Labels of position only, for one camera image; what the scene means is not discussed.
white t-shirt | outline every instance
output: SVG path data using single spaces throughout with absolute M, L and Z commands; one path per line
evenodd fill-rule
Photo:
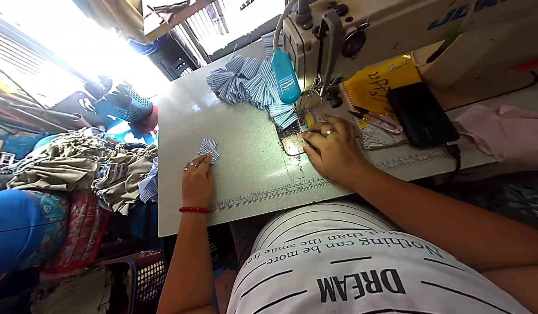
M 393 229 L 349 203 L 274 218 L 238 273 L 227 313 L 530 313 L 446 251 Z

beaded bracelet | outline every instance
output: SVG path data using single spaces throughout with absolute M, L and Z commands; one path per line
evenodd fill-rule
M 206 207 L 182 206 L 180 212 L 209 213 L 209 209 Z

black phone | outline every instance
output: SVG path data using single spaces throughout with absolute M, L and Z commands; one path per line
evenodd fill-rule
M 459 132 L 426 83 L 391 89 L 387 99 L 412 146 L 439 146 L 459 139 Z

ring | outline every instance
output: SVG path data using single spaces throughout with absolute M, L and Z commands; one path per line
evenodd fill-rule
M 333 132 L 336 132 L 336 130 L 327 130 L 324 135 L 325 135 L 325 138 L 327 138 L 329 136 L 329 134 L 333 133 Z

striped fabric piece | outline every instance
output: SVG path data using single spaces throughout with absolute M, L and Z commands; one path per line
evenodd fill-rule
M 213 158 L 211 159 L 211 162 L 209 164 L 214 165 L 215 161 L 217 161 L 217 159 L 219 159 L 220 157 L 220 154 L 219 152 L 217 152 L 216 148 L 217 148 L 217 141 L 203 139 L 197 156 L 203 155 L 203 154 L 211 154 Z
M 281 101 L 269 107 L 269 115 L 273 122 L 282 129 L 287 128 L 298 120 L 298 114 L 294 108 L 294 104 L 283 104 Z
M 261 60 L 257 58 L 246 58 L 238 76 L 245 79 L 252 79 L 257 74 L 260 65 Z
M 273 58 L 273 38 L 275 36 L 275 31 L 266 33 L 261 36 L 261 43 L 265 47 L 265 58 L 271 60 Z M 284 44 L 282 39 L 282 33 L 279 35 L 279 47 L 282 47 Z
M 231 60 L 227 62 L 227 64 L 224 67 L 227 68 L 229 72 L 238 73 L 240 72 L 240 69 L 244 65 L 244 62 L 245 62 L 244 56 L 236 55 L 236 56 L 233 56 Z
M 271 45 L 272 55 L 273 33 L 264 35 L 262 40 L 264 45 Z M 258 109 L 269 111 L 273 122 L 283 129 L 298 120 L 294 104 L 283 104 L 280 100 L 270 60 L 232 56 L 224 68 L 211 71 L 207 84 L 217 97 L 229 104 L 249 102 Z M 209 151 L 213 154 L 213 162 L 217 154 L 216 145 L 214 142 L 211 146 L 213 152 Z
M 147 177 L 141 180 L 137 186 L 139 187 L 139 198 L 144 203 L 149 199 L 157 200 L 159 194 L 159 186 L 157 182 L 157 172 L 159 171 L 159 157 L 153 159 L 153 166 L 147 174 Z

